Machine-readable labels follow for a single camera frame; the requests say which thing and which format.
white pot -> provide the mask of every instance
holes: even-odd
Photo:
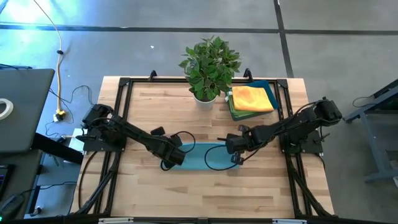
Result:
[[[194,97],[195,101],[197,102],[197,107],[199,108],[199,110],[202,110],[202,111],[209,111],[209,110],[211,110],[211,109],[213,108],[214,102],[215,102],[216,99],[217,99],[217,96],[216,96],[213,100],[211,100],[211,101],[209,101],[209,102],[202,102],[202,101],[198,100],[198,99],[195,97],[195,95],[194,95],[193,97]]]

potted plant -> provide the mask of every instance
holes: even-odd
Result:
[[[189,91],[199,109],[210,110],[222,91],[229,91],[234,72],[241,66],[239,53],[230,50],[228,42],[219,37],[202,39],[193,49],[187,47],[188,58],[180,63],[191,88]]]

concrete floor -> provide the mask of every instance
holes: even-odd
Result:
[[[58,25],[107,27],[209,27],[277,29],[273,0],[41,0]],[[398,30],[395,0],[280,0],[286,29]],[[0,13],[2,24],[49,24],[30,0],[9,0]],[[0,30],[0,63],[55,68],[58,37],[54,31]],[[62,96],[88,85],[97,100],[105,75],[182,75],[177,66],[185,46],[200,37],[219,35],[241,52],[242,67],[255,77],[287,77],[279,34],[184,32],[61,32],[65,58],[61,65]],[[334,100],[343,114],[353,111],[353,99],[368,96],[398,75],[397,35],[295,35],[286,37],[294,77],[304,78],[310,100]],[[57,89],[56,79],[52,88]],[[56,99],[49,95],[38,132],[52,119]],[[70,134],[90,107],[86,90],[78,90],[70,109],[74,124],[54,124],[50,132]],[[357,121],[324,130],[326,175],[335,213],[345,218],[398,222],[398,189],[393,181],[365,184],[364,175],[375,171],[366,133]],[[46,158],[42,184],[77,180],[79,167],[55,167]],[[43,191],[39,204],[70,186]],[[57,200],[66,214],[69,203]]]

yellow towel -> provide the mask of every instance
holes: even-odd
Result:
[[[232,97],[236,110],[244,111],[273,111],[264,88],[250,86],[232,87]]]

tape roll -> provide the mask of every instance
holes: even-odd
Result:
[[[2,120],[11,114],[12,109],[14,109],[14,105],[7,99],[0,99],[0,104],[6,105],[6,109],[0,114],[0,120]]]

